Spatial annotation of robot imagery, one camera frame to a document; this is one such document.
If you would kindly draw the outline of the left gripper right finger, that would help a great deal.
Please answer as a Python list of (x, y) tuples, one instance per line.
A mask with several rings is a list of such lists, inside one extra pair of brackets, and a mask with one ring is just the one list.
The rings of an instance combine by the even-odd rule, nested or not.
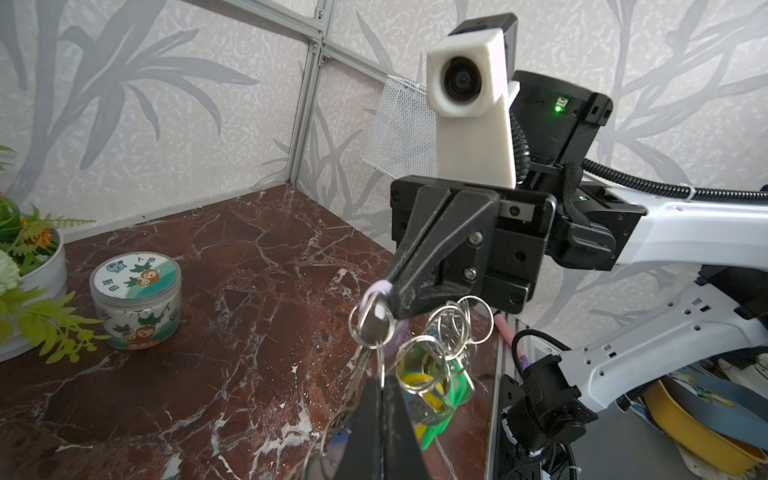
[(427, 480), (430, 473), (411, 425), (398, 379), (388, 375), (381, 404), (382, 473), (386, 480)]

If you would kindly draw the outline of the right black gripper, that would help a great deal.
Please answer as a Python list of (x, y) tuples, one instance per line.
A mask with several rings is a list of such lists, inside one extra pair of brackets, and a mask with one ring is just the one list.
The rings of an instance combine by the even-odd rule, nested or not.
[(518, 314), (533, 297), (553, 226), (547, 193), (407, 176), (391, 184), (388, 304), (395, 319), (472, 294)]

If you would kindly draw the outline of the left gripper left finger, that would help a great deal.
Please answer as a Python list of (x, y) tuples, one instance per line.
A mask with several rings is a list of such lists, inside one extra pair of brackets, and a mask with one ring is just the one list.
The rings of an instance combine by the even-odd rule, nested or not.
[(366, 381), (354, 411), (351, 433), (336, 480), (379, 480), (382, 478), (382, 388), (379, 381)]

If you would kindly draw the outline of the purple tagged key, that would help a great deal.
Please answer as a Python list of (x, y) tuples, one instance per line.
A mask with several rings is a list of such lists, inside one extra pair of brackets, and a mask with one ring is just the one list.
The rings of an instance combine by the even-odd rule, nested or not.
[(392, 326), (392, 336), (384, 345), (384, 355), (388, 360), (395, 358), (399, 347), (409, 333), (407, 320), (390, 321), (389, 319), (391, 311), (388, 300), (392, 289), (393, 285), (388, 280), (374, 282), (363, 294), (357, 312), (348, 320), (353, 338), (364, 346), (372, 346), (378, 340), (382, 340)]

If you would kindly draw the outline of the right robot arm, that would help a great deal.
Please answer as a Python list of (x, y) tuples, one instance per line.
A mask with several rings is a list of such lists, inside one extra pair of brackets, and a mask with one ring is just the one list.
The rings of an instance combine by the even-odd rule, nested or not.
[[(588, 151), (596, 162), (671, 184), (756, 190), (767, 181), (765, 68), (710, 59), (642, 71), (534, 62), (525, 69), (613, 100), (615, 111)], [(586, 272), (548, 259), (520, 321), (567, 344), (590, 342), (659, 307), (695, 272), (693, 264), (670, 262)]]

